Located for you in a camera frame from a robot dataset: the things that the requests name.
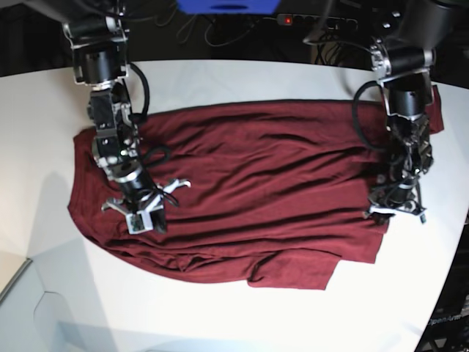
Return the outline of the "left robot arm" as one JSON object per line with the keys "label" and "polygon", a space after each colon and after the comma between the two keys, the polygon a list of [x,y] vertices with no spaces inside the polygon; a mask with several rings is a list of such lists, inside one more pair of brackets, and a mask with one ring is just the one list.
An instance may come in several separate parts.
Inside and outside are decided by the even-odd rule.
{"label": "left robot arm", "polygon": [[[387,172],[368,195],[364,216],[377,224],[400,213],[426,221],[420,180],[434,163],[430,117],[435,102],[431,70],[436,48],[468,11],[467,1],[360,1],[360,42],[355,47],[370,55],[372,81],[352,99],[352,126],[361,142],[387,158]],[[358,116],[362,94],[379,89],[388,141],[375,144],[366,136]]]}

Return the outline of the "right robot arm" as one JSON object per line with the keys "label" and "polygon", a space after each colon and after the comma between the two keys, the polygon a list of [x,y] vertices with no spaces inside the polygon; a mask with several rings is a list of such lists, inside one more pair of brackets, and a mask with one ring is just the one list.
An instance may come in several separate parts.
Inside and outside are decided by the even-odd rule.
{"label": "right robot arm", "polygon": [[157,145],[140,151],[139,126],[147,121],[149,84],[128,61],[127,22],[151,20],[132,15],[124,1],[26,1],[26,6],[61,23],[70,43],[74,81],[90,87],[87,114],[95,126],[92,154],[122,198],[109,198],[102,210],[125,217],[131,235],[167,231],[165,204],[177,206],[172,192],[189,180],[155,183],[149,168],[170,158],[170,149]]}

